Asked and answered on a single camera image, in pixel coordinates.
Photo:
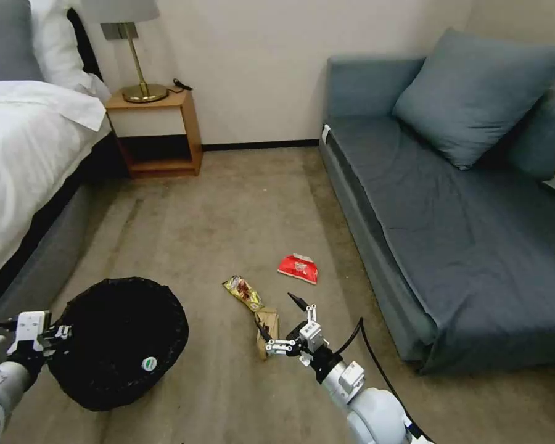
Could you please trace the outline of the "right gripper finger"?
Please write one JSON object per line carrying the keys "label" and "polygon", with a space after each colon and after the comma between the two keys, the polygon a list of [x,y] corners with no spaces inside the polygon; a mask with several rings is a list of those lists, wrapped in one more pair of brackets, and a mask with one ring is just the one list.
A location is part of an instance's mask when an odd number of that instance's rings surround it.
{"label": "right gripper finger", "polygon": [[299,325],[305,326],[309,322],[316,322],[316,305],[309,304],[301,297],[294,295],[291,292],[287,293],[290,299],[305,313],[306,318]]}
{"label": "right gripper finger", "polygon": [[290,355],[299,343],[279,338],[279,318],[255,318],[260,355]]}

